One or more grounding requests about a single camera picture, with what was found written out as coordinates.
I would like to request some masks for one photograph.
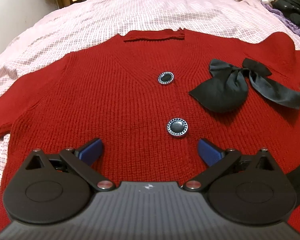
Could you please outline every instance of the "red sweater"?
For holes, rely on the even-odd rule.
[[[267,147],[285,173],[295,169],[300,110],[265,99],[249,82],[247,100],[231,113],[212,113],[188,94],[211,78],[212,59],[241,67],[246,57],[266,65],[269,78],[300,91],[300,51],[284,33],[250,44],[189,30],[132,31],[19,78],[0,97],[0,137],[11,133],[0,230],[9,223],[4,189],[33,148],[57,153],[99,137],[105,150],[93,167],[117,184],[184,183],[206,169],[197,153],[200,138],[244,154]],[[165,71],[174,82],[163,86],[158,76]],[[188,123],[184,138],[167,132],[175,117]],[[300,206],[290,224],[300,231]]]

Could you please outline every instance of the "bow loop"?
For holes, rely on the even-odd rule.
[[[267,78],[272,73],[265,65],[246,58],[242,67],[218,59],[211,60],[209,71],[213,77],[202,82],[189,94],[211,111],[229,112],[242,105],[248,96],[246,76],[252,87],[265,98],[282,106],[300,108],[300,92]]]

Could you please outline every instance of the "pink checkered bedsheet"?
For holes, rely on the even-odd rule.
[[[16,78],[117,33],[178,28],[250,43],[285,32],[300,49],[300,37],[258,0],[87,0],[50,13],[10,43],[0,55],[0,96]],[[0,139],[0,182],[9,138]]]

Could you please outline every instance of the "purple fabric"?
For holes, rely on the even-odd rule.
[[[281,11],[277,10],[277,9],[273,9],[270,5],[265,4],[263,2],[261,2],[262,5],[269,11],[271,12],[274,16],[276,16],[280,21],[283,22],[284,25],[286,25],[290,30],[292,30],[293,33],[295,33],[296,35],[298,35],[300,37],[300,28],[298,26],[296,26],[295,24],[293,24],[289,19],[287,19],[286,17],[284,17],[284,15],[282,14]]]

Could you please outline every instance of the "screw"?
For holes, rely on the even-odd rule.
[[[201,183],[196,181],[196,180],[189,180],[186,183],[186,187],[189,188],[189,189],[198,189],[198,188],[201,187]]]
[[[101,189],[110,189],[113,186],[113,183],[109,180],[102,180],[98,182],[97,186]]]

